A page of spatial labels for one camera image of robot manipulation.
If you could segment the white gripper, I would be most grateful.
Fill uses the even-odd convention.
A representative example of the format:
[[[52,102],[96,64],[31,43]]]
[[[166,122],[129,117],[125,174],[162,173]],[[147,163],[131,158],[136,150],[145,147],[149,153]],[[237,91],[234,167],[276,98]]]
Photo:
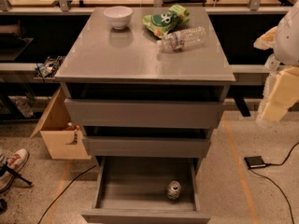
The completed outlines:
[[[253,47],[262,50],[272,49],[276,31],[276,26],[269,29],[255,40]],[[284,68],[274,54],[267,58],[264,67],[271,73],[264,84],[263,99],[258,108],[256,122],[277,123],[299,101],[299,67]]]

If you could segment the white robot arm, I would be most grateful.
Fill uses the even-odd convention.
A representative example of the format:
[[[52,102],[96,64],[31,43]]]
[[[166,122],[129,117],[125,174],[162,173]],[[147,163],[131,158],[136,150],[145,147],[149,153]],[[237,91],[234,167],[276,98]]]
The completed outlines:
[[[256,119],[261,127],[270,127],[299,101],[299,2],[277,26],[257,38],[253,47],[273,50],[264,64],[270,74]]]

